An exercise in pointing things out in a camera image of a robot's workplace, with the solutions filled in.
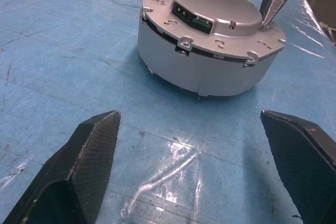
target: mounting hole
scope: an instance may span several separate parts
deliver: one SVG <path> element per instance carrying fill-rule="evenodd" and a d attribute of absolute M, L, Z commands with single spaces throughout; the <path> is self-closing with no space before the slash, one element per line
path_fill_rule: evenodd
<path fill-rule="evenodd" d="M 222 44 L 222 45 L 225 44 L 224 41 L 222 41 L 222 40 L 220 40 L 220 39 L 215 40 L 215 42 L 220 43 L 220 44 Z"/>
<path fill-rule="evenodd" d="M 259 55 L 256 52 L 253 51 L 247 51 L 247 55 L 250 57 L 250 61 L 254 60 L 255 62 L 258 62 Z"/>
<path fill-rule="evenodd" d="M 173 20 L 173 19 L 168 20 L 168 22 L 169 22 L 169 23 L 177 24 L 177 21 L 176 21 L 176 20 Z"/>
<path fill-rule="evenodd" d="M 235 22 L 235 21 L 233 21 L 233 20 L 231 20 L 231 21 L 230 21 L 229 30 L 234 30 L 234 29 L 235 29 L 235 27 L 236 27 L 236 22 Z"/>
<path fill-rule="evenodd" d="M 179 44 L 182 44 L 183 46 L 186 46 L 184 43 L 187 43 L 188 46 L 191 45 L 191 43 L 194 42 L 194 39 L 192 37 L 189 37 L 189 36 L 182 36 L 178 43 Z"/>
<path fill-rule="evenodd" d="M 284 39 L 278 39 L 278 42 L 283 44 L 283 45 L 286 43 L 286 41 Z"/>
<path fill-rule="evenodd" d="M 263 42 L 262 40 L 258 40 L 257 42 L 260 43 L 260 44 L 263 44 L 264 46 L 266 45 L 266 43 Z"/>
<path fill-rule="evenodd" d="M 144 7 L 144 8 L 142 8 L 142 11 L 145 12 L 145 13 L 151 13 L 151 12 L 153 12 L 153 9 L 149 8 L 149 7 Z"/>

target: black connector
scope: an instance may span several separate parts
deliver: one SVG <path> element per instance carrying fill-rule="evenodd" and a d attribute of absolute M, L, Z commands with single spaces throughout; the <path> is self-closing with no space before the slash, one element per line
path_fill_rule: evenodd
<path fill-rule="evenodd" d="M 210 34 L 213 25 L 211 21 L 192 14 L 177 2 L 173 4 L 172 13 L 190 27 Z"/>

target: blue mat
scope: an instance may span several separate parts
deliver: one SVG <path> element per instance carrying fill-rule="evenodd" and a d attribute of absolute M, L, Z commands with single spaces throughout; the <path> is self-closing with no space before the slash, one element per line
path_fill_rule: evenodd
<path fill-rule="evenodd" d="M 141 0 L 0 6 L 0 221 L 80 122 L 117 109 L 97 223 L 301 223 L 259 115 L 294 114 L 336 139 L 336 49 L 305 0 L 275 18 L 287 45 L 258 85 L 200 100 L 141 61 Z"/>

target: cylindrical motor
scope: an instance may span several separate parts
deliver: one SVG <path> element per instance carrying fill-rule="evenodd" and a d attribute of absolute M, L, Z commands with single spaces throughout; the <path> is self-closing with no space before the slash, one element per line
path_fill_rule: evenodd
<path fill-rule="evenodd" d="M 237 95 L 257 84 L 285 35 L 247 0 L 143 0 L 138 50 L 151 73 L 199 95 Z"/>

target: blue table surface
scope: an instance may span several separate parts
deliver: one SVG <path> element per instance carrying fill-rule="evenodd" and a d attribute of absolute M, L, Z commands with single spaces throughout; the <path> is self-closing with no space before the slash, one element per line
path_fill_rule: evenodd
<path fill-rule="evenodd" d="M 259 84 L 200 100 L 140 59 L 141 0 L 0 6 L 0 222 L 80 122 L 120 110 L 97 223 L 302 223 L 259 115 L 294 114 L 336 139 L 336 49 L 305 0 L 276 16 L 287 44 Z"/>

